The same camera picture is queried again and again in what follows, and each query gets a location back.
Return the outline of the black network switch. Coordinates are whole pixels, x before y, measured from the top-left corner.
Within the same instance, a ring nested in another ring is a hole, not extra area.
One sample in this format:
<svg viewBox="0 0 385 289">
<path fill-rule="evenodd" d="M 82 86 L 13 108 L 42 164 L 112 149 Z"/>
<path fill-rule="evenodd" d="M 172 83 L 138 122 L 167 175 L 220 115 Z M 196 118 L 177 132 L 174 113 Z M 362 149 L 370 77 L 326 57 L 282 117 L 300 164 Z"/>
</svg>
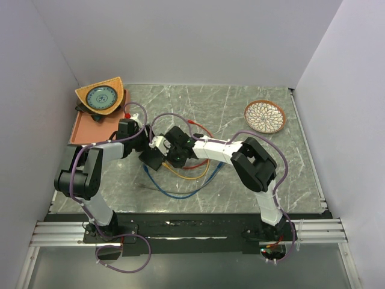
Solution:
<svg viewBox="0 0 385 289">
<path fill-rule="evenodd" d="M 162 163 L 166 160 L 164 155 L 158 148 L 146 148 L 140 155 L 139 160 L 147 167 L 158 171 Z"/>
</svg>

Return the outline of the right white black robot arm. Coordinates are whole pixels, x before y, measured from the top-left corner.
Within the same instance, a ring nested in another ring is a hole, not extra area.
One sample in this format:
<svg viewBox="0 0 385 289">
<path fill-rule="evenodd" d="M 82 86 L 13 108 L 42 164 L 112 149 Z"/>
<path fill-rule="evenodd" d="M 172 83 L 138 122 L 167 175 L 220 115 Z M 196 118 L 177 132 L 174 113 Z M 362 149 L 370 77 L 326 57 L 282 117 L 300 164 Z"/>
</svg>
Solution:
<svg viewBox="0 0 385 289">
<path fill-rule="evenodd" d="M 277 164 L 254 138 L 244 141 L 224 141 L 206 135 L 191 137 L 179 127 L 172 127 L 164 135 L 160 149 L 174 167 L 182 167 L 190 158 L 215 160 L 233 166 L 241 182 L 253 191 L 264 222 L 263 234 L 270 240 L 284 233 L 280 221 L 283 214 L 275 200 Z"/>
</svg>

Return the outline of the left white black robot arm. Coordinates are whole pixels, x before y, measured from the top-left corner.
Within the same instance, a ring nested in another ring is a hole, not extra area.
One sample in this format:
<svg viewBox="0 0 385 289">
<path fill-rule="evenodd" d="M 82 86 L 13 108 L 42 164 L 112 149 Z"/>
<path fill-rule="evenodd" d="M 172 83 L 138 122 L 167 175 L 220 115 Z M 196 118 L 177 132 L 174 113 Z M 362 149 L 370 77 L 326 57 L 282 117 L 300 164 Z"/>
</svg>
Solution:
<svg viewBox="0 0 385 289">
<path fill-rule="evenodd" d="M 100 192 L 103 166 L 126 158 L 131 152 L 149 148 L 150 125 L 135 116 L 120 119 L 110 138 L 90 145 L 69 144 L 64 150 L 54 179 L 55 190 L 74 200 L 84 210 L 89 230 L 106 242 L 125 232 L 119 228 L 117 215 Z"/>
</svg>

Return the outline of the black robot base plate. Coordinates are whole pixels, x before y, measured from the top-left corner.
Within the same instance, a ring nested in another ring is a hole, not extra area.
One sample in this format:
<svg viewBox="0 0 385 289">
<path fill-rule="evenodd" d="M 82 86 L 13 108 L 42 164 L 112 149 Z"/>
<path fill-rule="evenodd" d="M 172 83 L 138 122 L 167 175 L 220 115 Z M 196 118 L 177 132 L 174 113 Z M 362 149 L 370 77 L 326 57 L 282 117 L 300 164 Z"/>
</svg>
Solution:
<svg viewBox="0 0 385 289">
<path fill-rule="evenodd" d="M 300 238 L 306 225 L 321 227 L 329 234 L 331 212 L 290 214 L 291 223 L 275 229 L 261 221 L 258 213 L 119 213 L 117 229 L 99 235 L 81 213 L 48 214 L 45 222 L 80 224 L 78 244 L 101 248 L 102 259 L 140 256 L 148 253 L 222 253 L 259 254 L 263 243 L 279 245 Z"/>
</svg>

